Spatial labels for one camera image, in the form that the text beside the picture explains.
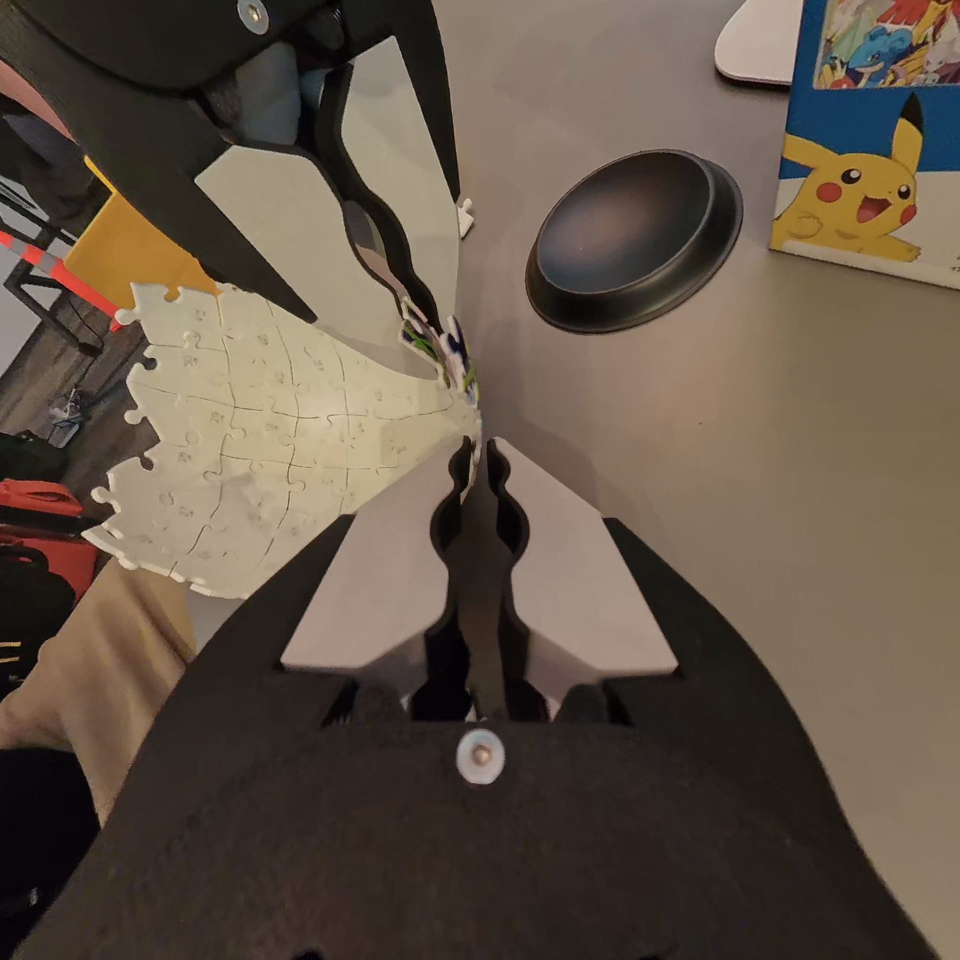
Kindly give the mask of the yellow plastic bin stack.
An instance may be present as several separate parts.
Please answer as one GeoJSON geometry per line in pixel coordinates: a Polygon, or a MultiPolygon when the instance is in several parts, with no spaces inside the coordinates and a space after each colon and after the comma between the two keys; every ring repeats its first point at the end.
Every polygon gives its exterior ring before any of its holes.
{"type": "Polygon", "coordinates": [[[72,275],[120,309],[134,308],[134,284],[160,286],[167,300],[181,288],[218,295],[193,255],[139,213],[88,157],[83,161],[109,197],[65,258],[72,275]]]}

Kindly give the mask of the black round stand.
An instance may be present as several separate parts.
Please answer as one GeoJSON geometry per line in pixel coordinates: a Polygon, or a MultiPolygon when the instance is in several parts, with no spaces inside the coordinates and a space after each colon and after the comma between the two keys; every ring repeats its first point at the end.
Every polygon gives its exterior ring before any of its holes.
{"type": "Polygon", "coordinates": [[[550,210],[527,259],[527,298],[573,334],[643,326],[713,279],[742,222],[740,188],[719,164],[684,150],[623,156],[550,210]]]}

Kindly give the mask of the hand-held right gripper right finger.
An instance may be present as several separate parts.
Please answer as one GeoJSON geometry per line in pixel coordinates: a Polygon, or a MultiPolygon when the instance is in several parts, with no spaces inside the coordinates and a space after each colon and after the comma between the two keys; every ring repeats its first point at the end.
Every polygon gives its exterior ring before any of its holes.
{"type": "Polygon", "coordinates": [[[503,438],[489,442],[510,554],[498,619],[510,718],[551,718],[570,690],[679,664],[602,514],[503,438]]]}

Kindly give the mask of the orange striped traffic cone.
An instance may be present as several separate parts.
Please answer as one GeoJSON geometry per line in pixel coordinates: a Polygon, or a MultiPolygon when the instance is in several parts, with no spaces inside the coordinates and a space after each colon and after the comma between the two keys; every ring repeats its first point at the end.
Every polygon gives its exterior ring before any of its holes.
{"type": "Polygon", "coordinates": [[[26,286],[73,294],[109,317],[111,332],[122,329],[122,324],[116,318],[119,307],[69,270],[62,258],[6,229],[1,230],[1,244],[19,258],[18,264],[5,280],[4,287],[23,305],[30,307],[37,317],[51,321],[42,307],[25,293],[26,286]]]}

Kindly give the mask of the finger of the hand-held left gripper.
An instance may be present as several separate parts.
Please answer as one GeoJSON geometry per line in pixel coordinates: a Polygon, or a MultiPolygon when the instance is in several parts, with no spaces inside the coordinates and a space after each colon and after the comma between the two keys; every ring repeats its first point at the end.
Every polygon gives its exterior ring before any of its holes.
{"type": "Polygon", "coordinates": [[[459,213],[396,37],[325,75],[317,153],[362,277],[387,299],[345,337],[370,354],[438,354],[455,312],[459,213]]]}
{"type": "Polygon", "coordinates": [[[231,146],[195,184],[313,311],[320,331],[399,375],[438,378],[402,341],[408,285],[385,253],[354,244],[342,201],[313,158],[231,146]]]}

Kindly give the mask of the white rounded object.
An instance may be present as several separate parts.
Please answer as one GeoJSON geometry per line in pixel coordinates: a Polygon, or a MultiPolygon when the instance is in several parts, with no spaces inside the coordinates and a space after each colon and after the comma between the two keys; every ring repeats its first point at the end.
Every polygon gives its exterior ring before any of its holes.
{"type": "Polygon", "coordinates": [[[803,1],[745,1],[716,39],[716,71],[744,85],[789,88],[804,5],[803,1]]]}

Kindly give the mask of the orange object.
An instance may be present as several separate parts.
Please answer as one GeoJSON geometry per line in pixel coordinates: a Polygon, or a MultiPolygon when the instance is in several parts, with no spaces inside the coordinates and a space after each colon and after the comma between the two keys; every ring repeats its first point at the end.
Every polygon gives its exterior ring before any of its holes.
{"type": "Polygon", "coordinates": [[[100,551],[85,537],[96,526],[79,499],[59,483],[1,481],[2,545],[24,546],[44,554],[49,569],[64,579],[76,601],[90,588],[100,551]]]}

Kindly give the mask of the blue puzzle box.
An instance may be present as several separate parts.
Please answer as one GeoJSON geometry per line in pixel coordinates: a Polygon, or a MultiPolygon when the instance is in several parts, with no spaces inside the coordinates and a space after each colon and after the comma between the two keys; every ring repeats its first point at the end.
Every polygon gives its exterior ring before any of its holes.
{"type": "Polygon", "coordinates": [[[959,3],[805,2],[770,249],[959,287],[959,3]]]}

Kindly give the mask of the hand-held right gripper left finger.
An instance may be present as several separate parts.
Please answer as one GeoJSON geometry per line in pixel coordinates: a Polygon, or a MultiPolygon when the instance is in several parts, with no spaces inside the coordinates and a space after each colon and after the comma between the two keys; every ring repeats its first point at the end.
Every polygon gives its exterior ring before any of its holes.
{"type": "Polygon", "coordinates": [[[447,553],[474,468],[444,440],[352,517],[282,657],[291,671],[391,687],[412,714],[471,714],[471,657],[447,553]]]}

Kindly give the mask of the colourful puzzle ball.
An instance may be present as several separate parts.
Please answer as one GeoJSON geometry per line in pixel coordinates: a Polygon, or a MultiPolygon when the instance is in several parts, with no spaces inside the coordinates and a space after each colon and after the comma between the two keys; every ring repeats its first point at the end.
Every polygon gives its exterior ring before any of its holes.
{"type": "Polygon", "coordinates": [[[402,360],[382,366],[258,294],[130,286],[118,323],[151,366],[126,389],[157,443],[114,465],[82,536],[127,570],[247,599],[330,524],[441,450],[482,433],[476,368],[454,316],[433,330],[401,304],[402,360]]]}

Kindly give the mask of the black metal frame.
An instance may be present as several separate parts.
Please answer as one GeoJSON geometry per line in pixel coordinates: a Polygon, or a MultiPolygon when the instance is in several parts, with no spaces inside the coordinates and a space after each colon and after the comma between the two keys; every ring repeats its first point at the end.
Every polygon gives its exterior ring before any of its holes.
{"type": "Polygon", "coordinates": [[[96,309],[52,273],[76,237],[57,226],[24,187],[6,176],[1,178],[1,233],[3,293],[80,355],[100,356],[105,344],[104,334],[93,323],[96,309]]]}

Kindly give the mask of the person's left hand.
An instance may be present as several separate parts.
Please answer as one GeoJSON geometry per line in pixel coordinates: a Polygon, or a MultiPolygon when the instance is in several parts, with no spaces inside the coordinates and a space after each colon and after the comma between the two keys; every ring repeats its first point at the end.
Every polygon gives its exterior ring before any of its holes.
{"type": "Polygon", "coordinates": [[[72,142],[76,142],[68,127],[44,100],[38,90],[22,77],[16,69],[1,61],[1,95],[17,102],[28,112],[44,120],[53,129],[72,142]]]}

